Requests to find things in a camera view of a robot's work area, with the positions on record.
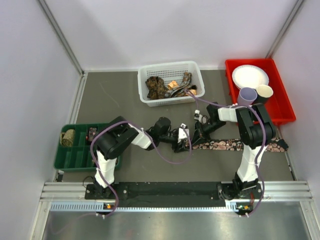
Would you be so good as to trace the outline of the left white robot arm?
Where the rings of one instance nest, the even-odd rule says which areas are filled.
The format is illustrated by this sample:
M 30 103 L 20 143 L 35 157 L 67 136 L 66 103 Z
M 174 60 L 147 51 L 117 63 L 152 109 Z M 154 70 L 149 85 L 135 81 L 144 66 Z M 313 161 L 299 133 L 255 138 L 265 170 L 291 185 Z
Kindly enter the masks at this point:
M 96 198 L 109 198 L 114 191 L 116 162 L 130 146 L 135 145 L 146 151 L 157 150 L 159 143 L 170 144 L 175 153 L 192 151 L 190 130 L 182 123 L 172 129 L 171 121 L 160 117 L 153 126 L 143 129 L 118 116 L 93 137 L 90 151 L 96 163 L 93 194 Z

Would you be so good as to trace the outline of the white plastic basket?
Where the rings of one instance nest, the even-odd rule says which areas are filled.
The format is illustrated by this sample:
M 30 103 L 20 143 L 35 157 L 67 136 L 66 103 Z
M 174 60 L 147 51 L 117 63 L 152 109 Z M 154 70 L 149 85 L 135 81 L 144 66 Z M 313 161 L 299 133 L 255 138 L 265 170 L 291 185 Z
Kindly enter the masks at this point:
M 149 77 L 160 77 L 167 86 L 172 81 L 182 83 L 184 73 L 191 73 L 191 84 L 196 86 L 196 96 L 202 97 L 205 94 L 205 85 L 198 64 L 195 61 L 178 61 L 145 65 L 138 69 L 137 84 L 140 100 L 149 107 L 191 103 L 195 100 L 191 96 L 151 100 L 147 97 L 149 90 L 146 81 Z

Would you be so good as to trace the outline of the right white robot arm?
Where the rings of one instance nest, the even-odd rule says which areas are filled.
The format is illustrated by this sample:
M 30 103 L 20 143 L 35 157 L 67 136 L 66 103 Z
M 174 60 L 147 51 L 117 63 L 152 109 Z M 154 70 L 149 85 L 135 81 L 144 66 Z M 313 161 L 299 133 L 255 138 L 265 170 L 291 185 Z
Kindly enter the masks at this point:
M 210 134 L 226 125 L 237 123 L 240 141 L 243 144 L 241 163 L 232 184 L 217 185 L 220 197 L 226 200 L 245 198 L 260 189 L 259 166 L 269 142 L 276 136 L 276 128 L 263 104 L 244 106 L 233 104 L 220 106 L 215 102 L 207 107 L 209 117 L 194 111 L 195 130 L 191 145 L 201 145 L 210 140 Z

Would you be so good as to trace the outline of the pink floral dark tie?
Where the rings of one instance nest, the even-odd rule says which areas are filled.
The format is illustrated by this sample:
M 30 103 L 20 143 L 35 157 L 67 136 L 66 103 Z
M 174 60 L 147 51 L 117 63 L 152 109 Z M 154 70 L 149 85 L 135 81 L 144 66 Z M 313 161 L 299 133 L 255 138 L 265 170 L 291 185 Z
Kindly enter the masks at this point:
M 240 139 L 213 139 L 205 143 L 195 144 L 193 150 L 221 150 L 221 151 L 243 151 L 244 144 Z M 265 152 L 284 153 L 289 145 L 283 138 L 275 137 L 267 145 Z

